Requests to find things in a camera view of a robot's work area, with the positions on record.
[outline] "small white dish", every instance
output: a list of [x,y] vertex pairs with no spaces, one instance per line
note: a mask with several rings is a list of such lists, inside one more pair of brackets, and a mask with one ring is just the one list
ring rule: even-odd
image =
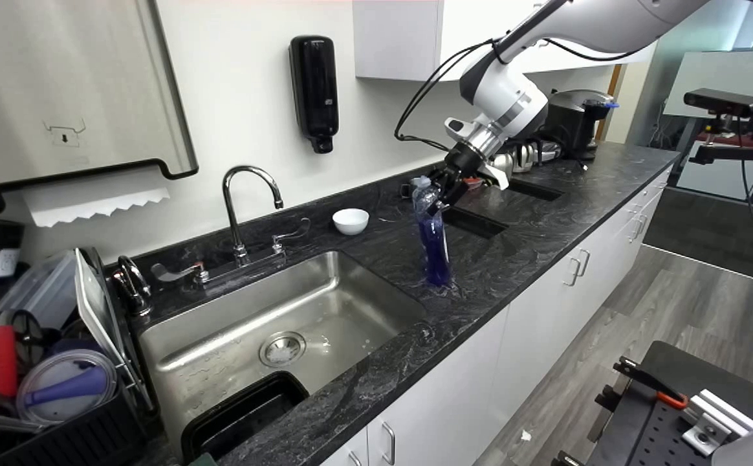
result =
[[368,209],[358,209],[358,208],[339,209],[339,213],[331,214],[331,222],[345,236],[361,236],[371,225],[371,213]]

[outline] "countertop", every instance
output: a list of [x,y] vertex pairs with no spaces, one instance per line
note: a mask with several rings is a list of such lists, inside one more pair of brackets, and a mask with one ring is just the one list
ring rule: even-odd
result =
[[[424,322],[385,341],[271,427],[236,449],[222,463],[291,466],[322,463],[330,459],[674,161],[676,152],[665,151],[604,146],[588,174],[581,172],[581,162],[552,162],[524,175],[529,183],[556,191],[556,200],[499,188],[465,194],[459,203],[462,209],[490,214],[506,222],[508,231],[495,238],[482,238],[449,227],[455,278],[455,284],[449,291],[428,287],[421,278],[421,243],[406,203],[406,178],[412,174],[318,200],[242,227],[242,236],[253,243],[269,240],[269,227],[275,231],[275,219],[279,218],[311,218],[314,222],[311,238],[304,247],[293,247],[284,263],[261,262],[236,274],[216,271],[218,280],[208,287],[208,297],[222,296],[314,254],[343,252],[418,297],[424,305]],[[350,204],[372,213],[371,227],[358,238],[345,238],[331,227],[331,213]],[[138,262],[147,267],[151,262],[178,263],[190,262],[190,257],[212,258],[218,257],[212,252],[229,248],[229,240],[231,232],[222,231],[139,257]],[[203,296],[195,293],[167,293],[156,319],[181,313],[199,297]]]

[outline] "dish rack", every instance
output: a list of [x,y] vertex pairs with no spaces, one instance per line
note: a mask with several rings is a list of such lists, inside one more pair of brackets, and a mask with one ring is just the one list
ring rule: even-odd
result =
[[97,344],[114,360],[120,390],[94,411],[53,427],[6,454],[0,466],[121,466],[142,456],[159,429],[154,397],[142,380],[133,331],[103,280],[98,254],[75,248],[77,307]]

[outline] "blue bottle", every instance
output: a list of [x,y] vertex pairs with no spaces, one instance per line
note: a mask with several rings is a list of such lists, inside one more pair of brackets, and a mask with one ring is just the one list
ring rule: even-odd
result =
[[436,188],[428,175],[415,178],[412,204],[418,213],[419,236],[424,243],[424,278],[436,287],[450,284],[450,254],[442,213],[429,213],[436,204]]

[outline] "black soap dispenser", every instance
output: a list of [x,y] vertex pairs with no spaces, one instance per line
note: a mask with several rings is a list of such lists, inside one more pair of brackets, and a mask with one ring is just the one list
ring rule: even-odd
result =
[[331,152],[339,133],[333,45],[326,37],[295,37],[291,45],[293,86],[300,130],[315,152]]

